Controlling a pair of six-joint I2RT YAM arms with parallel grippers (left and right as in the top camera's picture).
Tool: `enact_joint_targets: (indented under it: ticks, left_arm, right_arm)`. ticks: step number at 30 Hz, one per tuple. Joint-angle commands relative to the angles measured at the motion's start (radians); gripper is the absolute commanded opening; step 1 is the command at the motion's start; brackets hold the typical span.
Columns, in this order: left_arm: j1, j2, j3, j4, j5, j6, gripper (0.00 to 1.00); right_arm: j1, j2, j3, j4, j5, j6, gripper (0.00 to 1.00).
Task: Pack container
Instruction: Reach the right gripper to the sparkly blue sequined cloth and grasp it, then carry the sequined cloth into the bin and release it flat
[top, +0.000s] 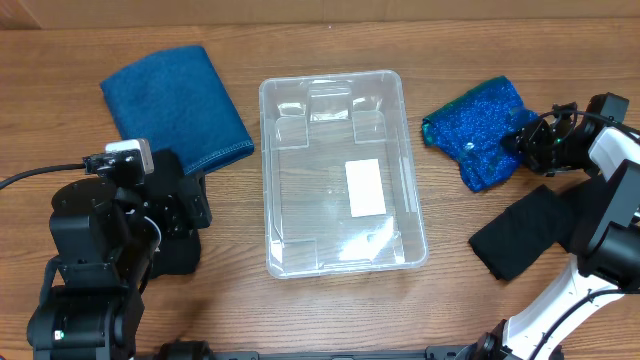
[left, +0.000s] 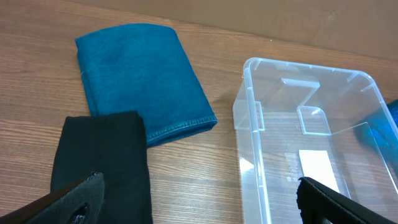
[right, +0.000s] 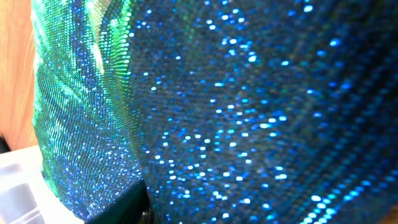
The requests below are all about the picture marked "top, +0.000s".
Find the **blue sequin cloth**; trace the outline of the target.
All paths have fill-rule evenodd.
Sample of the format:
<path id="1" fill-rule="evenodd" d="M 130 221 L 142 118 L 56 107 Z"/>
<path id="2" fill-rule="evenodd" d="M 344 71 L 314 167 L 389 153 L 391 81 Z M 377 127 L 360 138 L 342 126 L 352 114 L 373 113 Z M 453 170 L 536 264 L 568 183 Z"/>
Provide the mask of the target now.
<path id="1" fill-rule="evenodd" d="M 422 136 L 454 160 L 463 183 L 481 192 L 508 180 L 521 157 L 501 139 L 534 122 L 538 114 L 525 107 L 513 83 L 504 76 L 487 80 L 427 115 Z"/>

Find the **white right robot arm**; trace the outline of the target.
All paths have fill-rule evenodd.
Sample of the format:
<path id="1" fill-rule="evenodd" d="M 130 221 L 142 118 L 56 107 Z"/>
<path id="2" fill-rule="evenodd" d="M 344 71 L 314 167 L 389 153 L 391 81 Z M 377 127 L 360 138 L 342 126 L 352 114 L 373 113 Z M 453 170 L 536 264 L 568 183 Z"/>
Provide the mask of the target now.
<path id="1" fill-rule="evenodd" d="M 510 281 L 551 245 L 570 255 L 562 273 L 523 311 L 460 353 L 462 359 L 561 359 L 561 342 L 607 304 L 639 291 L 639 132 L 628 99 L 591 98 L 585 110 L 555 105 L 501 144 L 532 172 L 582 170 L 562 194 L 540 186 L 469 243 L 494 277 Z"/>

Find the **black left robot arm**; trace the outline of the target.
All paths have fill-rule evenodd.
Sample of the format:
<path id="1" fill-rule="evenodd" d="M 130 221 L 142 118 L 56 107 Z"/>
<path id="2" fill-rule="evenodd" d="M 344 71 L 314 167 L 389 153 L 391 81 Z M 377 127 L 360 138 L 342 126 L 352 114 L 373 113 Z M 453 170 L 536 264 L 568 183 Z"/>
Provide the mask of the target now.
<path id="1" fill-rule="evenodd" d="M 148 282 L 189 275 L 210 226 L 205 175 L 170 150 L 84 158 L 88 178 L 52 198 L 57 255 L 27 327 L 36 359 L 130 359 Z"/>

